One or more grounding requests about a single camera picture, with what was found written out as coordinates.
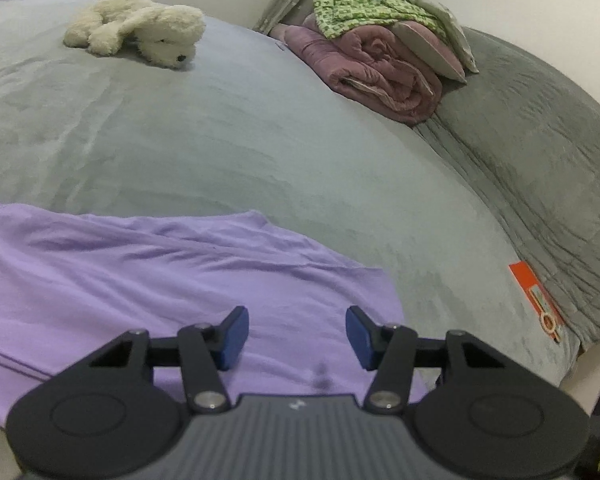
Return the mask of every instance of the gray bedsheet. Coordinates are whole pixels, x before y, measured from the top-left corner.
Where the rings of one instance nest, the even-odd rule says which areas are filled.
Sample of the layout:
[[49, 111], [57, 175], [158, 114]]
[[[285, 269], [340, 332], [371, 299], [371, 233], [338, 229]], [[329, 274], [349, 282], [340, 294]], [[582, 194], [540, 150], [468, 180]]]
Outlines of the gray bedsheet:
[[90, 3], [0, 0], [0, 202], [117, 216], [257, 209], [384, 267], [421, 335], [464, 328], [562, 379], [576, 336], [557, 345], [542, 332], [507, 267], [518, 259], [507, 235], [413, 130], [334, 94], [275, 41], [211, 18], [187, 72], [64, 47]]
[[489, 205], [587, 349], [600, 339], [600, 105], [512, 44], [467, 37], [480, 75], [417, 129]]

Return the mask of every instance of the logo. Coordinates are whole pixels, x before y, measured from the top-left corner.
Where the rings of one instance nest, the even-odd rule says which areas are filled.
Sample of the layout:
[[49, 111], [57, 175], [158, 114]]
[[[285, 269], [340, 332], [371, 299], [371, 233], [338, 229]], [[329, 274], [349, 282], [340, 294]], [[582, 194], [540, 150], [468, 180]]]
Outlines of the logo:
[[296, 402], [289, 403], [289, 407], [297, 412], [298, 410], [306, 407], [306, 402], [304, 402], [302, 399], [296, 399]]

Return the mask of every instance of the blue gripper pad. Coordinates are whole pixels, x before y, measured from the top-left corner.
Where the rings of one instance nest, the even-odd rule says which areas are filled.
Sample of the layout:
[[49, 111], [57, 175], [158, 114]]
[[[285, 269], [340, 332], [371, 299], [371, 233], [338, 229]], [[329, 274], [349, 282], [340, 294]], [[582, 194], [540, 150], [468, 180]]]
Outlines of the blue gripper pad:
[[365, 370], [376, 370], [382, 359], [382, 354], [374, 351], [371, 345], [370, 330], [350, 308], [347, 309], [347, 313], [345, 314], [345, 327], [349, 344], [356, 353], [360, 365]]
[[224, 345], [214, 357], [218, 370], [230, 370], [242, 351], [249, 336], [249, 312], [246, 308], [236, 309], [222, 322], [224, 329]]

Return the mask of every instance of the folded pink comforter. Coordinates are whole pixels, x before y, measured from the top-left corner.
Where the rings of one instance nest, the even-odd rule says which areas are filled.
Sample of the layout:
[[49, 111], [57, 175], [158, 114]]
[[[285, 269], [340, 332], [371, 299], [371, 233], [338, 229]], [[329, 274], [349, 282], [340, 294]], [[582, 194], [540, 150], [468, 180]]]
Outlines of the folded pink comforter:
[[395, 121], [413, 126], [440, 102], [438, 76], [380, 25], [363, 25], [331, 41], [309, 19], [304, 27], [289, 26], [285, 41], [334, 92]]

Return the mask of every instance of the screw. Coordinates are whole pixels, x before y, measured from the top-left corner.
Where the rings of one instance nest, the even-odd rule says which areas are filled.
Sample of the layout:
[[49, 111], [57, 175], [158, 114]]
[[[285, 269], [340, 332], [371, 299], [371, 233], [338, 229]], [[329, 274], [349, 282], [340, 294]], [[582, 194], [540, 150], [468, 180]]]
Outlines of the screw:
[[390, 338], [396, 330], [400, 328], [400, 325], [397, 323], [385, 323], [380, 327], [380, 333], [385, 338]]
[[200, 333], [202, 334], [202, 337], [205, 341], [212, 338], [213, 335], [216, 333], [216, 327], [213, 326], [211, 323], [196, 323], [194, 327], [200, 330]]
[[400, 395], [385, 390], [372, 393], [369, 397], [369, 402], [371, 402], [371, 404], [376, 408], [380, 408], [382, 410], [390, 410], [391, 408], [395, 408], [398, 404], [400, 404], [401, 400], [402, 399], [400, 398]]
[[226, 397], [219, 392], [200, 392], [193, 398], [193, 402], [200, 408], [216, 410], [226, 402]]

